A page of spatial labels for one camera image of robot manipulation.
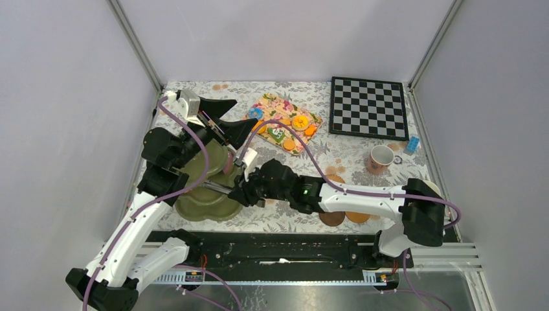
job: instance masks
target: orange toy food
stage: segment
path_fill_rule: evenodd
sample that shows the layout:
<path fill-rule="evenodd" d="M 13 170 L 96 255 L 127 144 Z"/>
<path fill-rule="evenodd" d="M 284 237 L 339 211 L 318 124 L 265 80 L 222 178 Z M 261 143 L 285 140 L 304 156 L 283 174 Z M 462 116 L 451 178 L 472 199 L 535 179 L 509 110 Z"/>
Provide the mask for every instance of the orange toy food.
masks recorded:
<path fill-rule="evenodd" d="M 293 141 L 293 139 L 286 139 L 284 141 L 284 149 L 288 151 L 292 151 L 294 148 L 295 148 L 295 142 Z"/>
<path fill-rule="evenodd" d="M 305 130 L 305 135 L 307 136 L 313 136 L 313 134 L 317 131 L 317 127 L 314 125 L 309 125 L 307 130 Z"/>
<path fill-rule="evenodd" d="M 256 125 L 254 126 L 254 128 L 252 129 L 252 131 L 255 131 L 255 130 L 257 129 L 257 127 L 258 127 L 259 125 L 261 125 L 262 123 L 263 123 L 263 121 L 258 121 L 258 122 L 256 123 Z M 267 127 L 264 126 L 264 127 L 260 128 L 260 129 L 258 130 L 258 134 L 262 134 L 262 133 L 264 133 L 266 130 L 267 130 Z"/>
<path fill-rule="evenodd" d="M 304 131 L 309 126 L 309 120 L 304 115 L 297 115 L 293 117 L 292 127 L 296 131 Z"/>

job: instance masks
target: brown coaster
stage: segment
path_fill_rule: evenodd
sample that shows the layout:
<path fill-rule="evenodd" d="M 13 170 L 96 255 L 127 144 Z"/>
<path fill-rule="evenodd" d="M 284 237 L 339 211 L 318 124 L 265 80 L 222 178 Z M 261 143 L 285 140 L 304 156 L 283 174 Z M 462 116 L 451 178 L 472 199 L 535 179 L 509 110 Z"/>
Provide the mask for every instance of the brown coaster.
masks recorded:
<path fill-rule="evenodd" d="M 319 213 L 319 217 L 325 225 L 335 227 L 345 220 L 345 212 Z"/>
<path fill-rule="evenodd" d="M 355 213 L 355 212 L 345 212 L 345 215 L 347 215 L 347 218 L 349 218 L 350 221 L 356 224 L 365 223 L 368 219 L 370 219 L 370 216 L 371 216 L 370 214 Z"/>

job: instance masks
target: mug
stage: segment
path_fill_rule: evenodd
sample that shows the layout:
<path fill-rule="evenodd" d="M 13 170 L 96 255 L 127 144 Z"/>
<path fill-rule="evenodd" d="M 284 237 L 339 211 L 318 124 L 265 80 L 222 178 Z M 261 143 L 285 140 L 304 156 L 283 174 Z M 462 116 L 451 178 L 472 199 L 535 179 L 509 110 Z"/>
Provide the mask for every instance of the mug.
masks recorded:
<path fill-rule="evenodd" d="M 394 153 L 391 148 L 387 146 L 375 146 L 370 151 L 366 169 L 374 175 L 380 175 L 393 163 L 393 160 Z"/>

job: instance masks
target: white lace tablecloth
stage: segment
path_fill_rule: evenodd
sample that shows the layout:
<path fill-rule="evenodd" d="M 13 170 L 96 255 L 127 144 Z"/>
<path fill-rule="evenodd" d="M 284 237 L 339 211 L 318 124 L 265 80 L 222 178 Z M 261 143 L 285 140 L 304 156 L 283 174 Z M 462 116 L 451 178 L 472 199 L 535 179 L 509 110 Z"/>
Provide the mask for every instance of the white lace tablecloth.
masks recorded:
<path fill-rule="evenodd" d="M 240 120 L 264 93 L 277 94 L 322 117 L 324 123 L 308 146 L 324 173 L 338 175 L 346 183 L 368 186 L 405 185 L 408 178 L 431 180 L 421 144 L 413 155 L 408 155 L 403 152 L 406 146 L 404 142 L 329 134 L 330 82 L 170 82 L 167 89 L 192 89 L 205 98 L 236 99 L 238 104 L 222 118 L 227 121 Z M 417 135 L 408 95 L 405 97 L 409 133 Z M 180 130 L 173 120 L 161 112 L 155 126 L 162 126 L 173 133 Z M 400 164 L 392 164 L 383 175 L 374 176 L 366 171 L 365 159 L 369 151 L 379 144 L 389 145 L 402 161 Z M 259 165 L 275 158 L 297 174 L 319 175 L 305 152 L 290 155 L 259 137 L 254 139 L 251 146 L 259 153 Z M 240 214 L 225 222 L 189 222 L 172 209 L 158 223 L 156 230 L 183 228 L 189 231 L 375 234 L 391 225 L 388 219 L 371 217 L 363 224 L 345 219 L 337 227 L 328 227 L 316 213 L 300 214 L 290 209 L 287 202 L 268 200 L 265 208 L 244 207 Z"/>

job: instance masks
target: chessboard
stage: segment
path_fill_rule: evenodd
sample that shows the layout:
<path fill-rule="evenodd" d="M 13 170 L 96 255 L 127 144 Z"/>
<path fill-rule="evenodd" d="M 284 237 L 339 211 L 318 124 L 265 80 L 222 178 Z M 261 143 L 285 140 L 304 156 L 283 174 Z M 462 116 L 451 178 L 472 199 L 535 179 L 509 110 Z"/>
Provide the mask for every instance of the chessboard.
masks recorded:
<path fill-rule="evenodd" d="M 329 132 L 407 141 L 402 83 L 332 77 Z"/>

